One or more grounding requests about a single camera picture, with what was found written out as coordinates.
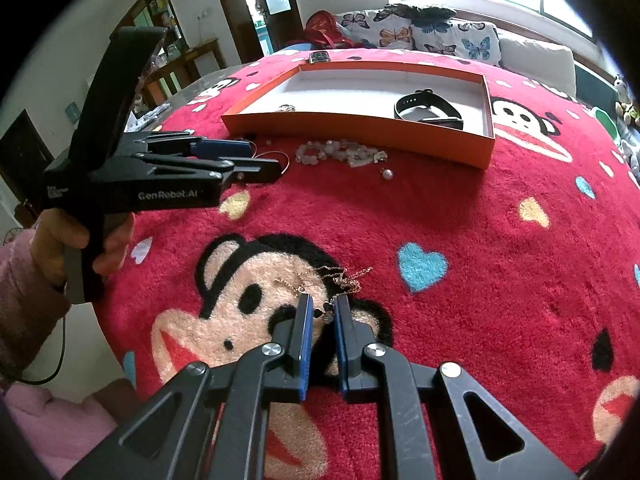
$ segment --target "plush toy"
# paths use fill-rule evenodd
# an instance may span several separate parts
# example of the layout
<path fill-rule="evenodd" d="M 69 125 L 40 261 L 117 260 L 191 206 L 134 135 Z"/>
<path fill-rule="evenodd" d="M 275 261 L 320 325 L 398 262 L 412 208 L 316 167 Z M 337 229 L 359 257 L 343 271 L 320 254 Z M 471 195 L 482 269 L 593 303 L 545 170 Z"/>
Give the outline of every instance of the plush toy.
<path fill-rule="evenodd" d="M 620 143 L 620 153 L 631 168 L 631 173 L 640 184 L 640 146 L 632 146 L 623 139 Z"/>
<path fill-rule="evenodd" d="M 620 74 L 616 76 L 616 80 L 613 82 L 613 86 L 616 89 L 616 92 L 618 92 L 618 101 L 620 102 L 620 104 L 629 104 L 631 102 L 631 99 L 629 98 L 629 92 L 626 88 L 625 80 L 622 79 L 622 76 Z"/>
<path fill-rule="evenodd" d="M 638 111 L 638 107 L 629 103 L 621 104 L 616 102 L 616 113 L 624 119 L 627 126 L 631 124 L 631 120 L 634 120 L 636 126 L 640 128 L 640 112 Z"/>
<path fill-rule="evenodd" d="M 626 86 L 621 75 L 616 77 L 613 86 L 616 88 L 616 92 L 618 92 L 616 113 L 623 118 L 627 126 L 634 120 L 636 126 L 640 128 L 640 111 L 638 104 L 634 101 L 633 96 L 630 95 L 629 88 Z"/>

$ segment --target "blue gripper pad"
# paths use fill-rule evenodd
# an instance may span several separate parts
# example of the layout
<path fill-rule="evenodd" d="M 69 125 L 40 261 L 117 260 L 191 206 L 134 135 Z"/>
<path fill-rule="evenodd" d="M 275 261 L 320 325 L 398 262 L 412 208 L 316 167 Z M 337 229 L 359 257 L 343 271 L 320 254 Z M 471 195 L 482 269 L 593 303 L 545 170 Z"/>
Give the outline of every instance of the blue gripper pad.
<path fill-rule="evenodd" d="M 245 140 L 201 140 L 191 145 L 191 155 L 204 159 L 225 158 L 226 156 L 245 156 L 251 158 L 254 150 Z"/>
<path fill-rule="evenodd" d="M 338 311 L 338 302 L 333 301 L 334 304 L 334 333 L 336 351 L 338 355 L 338 377 L 340 382 L 340 391 L 342 392 L 342 398 L 346 399 L 347 395 L 347 356 L 346 348 L 344 346 L 344 333 L 342 332 L 342 323 L 340 321 L 340 312 Z"/>
<path fill-rule="evenodd" d="M 311 361 L 311 338 L 314 331 L 314 300 L 308 297 L 305 305 L 305 323 L 302 331 L 302 346 L 300 349 L 300 382 L 298 383 L 298 395 L 300 402 L 306 399 L 306 391 L 309 388 L 309 364 Z"/>

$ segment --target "pillow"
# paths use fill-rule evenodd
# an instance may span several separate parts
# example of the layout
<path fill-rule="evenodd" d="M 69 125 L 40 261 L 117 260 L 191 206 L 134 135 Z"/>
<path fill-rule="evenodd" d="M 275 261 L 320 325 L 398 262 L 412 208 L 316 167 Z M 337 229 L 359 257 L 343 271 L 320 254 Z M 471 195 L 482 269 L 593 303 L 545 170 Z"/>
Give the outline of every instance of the pillow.
<path fill-rule="evenodd" d="M 367 48 L 414 49 L 411 20 L 389 11 L 354 10 L 335 14 L 335 20 L 347 30 L 350 40 L 361 41 Z"/>
<path fill-rule="evenodd" d="M 500 47 L 495 25 L 489 22 L 449 22 L 412 24 L 417 50 L 475 59 L 500 66 Z"/>
<path fill-rule="evenodd" d="M 575 66 L 571 49 L 498 31 L 502 67 L 551 86 L 575 98 Z"/>

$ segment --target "hand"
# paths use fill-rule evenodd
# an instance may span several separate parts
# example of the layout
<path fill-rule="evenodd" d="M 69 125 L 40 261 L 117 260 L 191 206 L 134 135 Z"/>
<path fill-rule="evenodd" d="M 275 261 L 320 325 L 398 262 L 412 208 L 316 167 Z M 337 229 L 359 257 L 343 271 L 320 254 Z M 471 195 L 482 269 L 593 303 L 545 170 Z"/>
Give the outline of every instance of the hand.
<path fill-rule="evenodd" d="M 104 240 L 104 253 L 94 260 L 97 274 L 108 276 L 119 270 L 133 236 L 133 214 Z M 89 231 L 78 220 L 62 211 L 47 209 L 40 216 L 31 241 L 31 257 L 53 286 L 66 282 L 64 246 L 83 249 L 89 243 Z"/>

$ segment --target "metal screw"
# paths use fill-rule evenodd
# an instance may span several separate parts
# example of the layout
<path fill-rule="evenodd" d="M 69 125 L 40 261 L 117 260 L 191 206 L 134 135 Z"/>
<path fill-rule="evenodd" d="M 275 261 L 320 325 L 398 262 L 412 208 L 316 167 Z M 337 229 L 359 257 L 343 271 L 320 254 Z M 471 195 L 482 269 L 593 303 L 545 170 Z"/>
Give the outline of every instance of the metal screw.
<path fill-rule="evenodd" d="M 262 345 L 262 353 L 268 356 L 278 355 L 282 352 L 282 346 L 278 343 L 266 343 Z"/>
<path fill-rule="evenodd" d="M 460 368 L 460 365 L 458 363 L 443 363 L 440 367 L 440 371 L 443 373 L 443 375 L 455 379 L 462 373 L 462 368 Z"/>
<path fill-rule="evenodd" d="M 372 357 L 381 357 L 386 354 L 386 347 L 380 343 L 371 343 L 367 345 L 365 352 Z"/>
<path fill-rule="evenodd" d="M 204 363 L 201 363 L 200 361 L 189 363 L 187 365 L 187 373 L 189 375 L 202 375 L 206 369 L 207 369 L 207 365 Z"/>

